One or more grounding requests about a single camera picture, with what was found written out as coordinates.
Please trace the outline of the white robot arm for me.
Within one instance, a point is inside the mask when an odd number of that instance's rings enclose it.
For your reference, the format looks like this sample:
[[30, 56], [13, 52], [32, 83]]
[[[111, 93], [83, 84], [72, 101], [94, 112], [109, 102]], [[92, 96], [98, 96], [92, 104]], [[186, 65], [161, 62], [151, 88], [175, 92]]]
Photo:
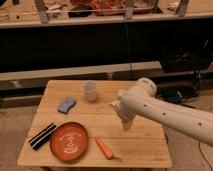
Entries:
[[111, 103], [123, 123], [136, 115], [161, 123], [213, 147], [213, 113], [180, 106], [155, 97], [156, 84], [140, 78]]

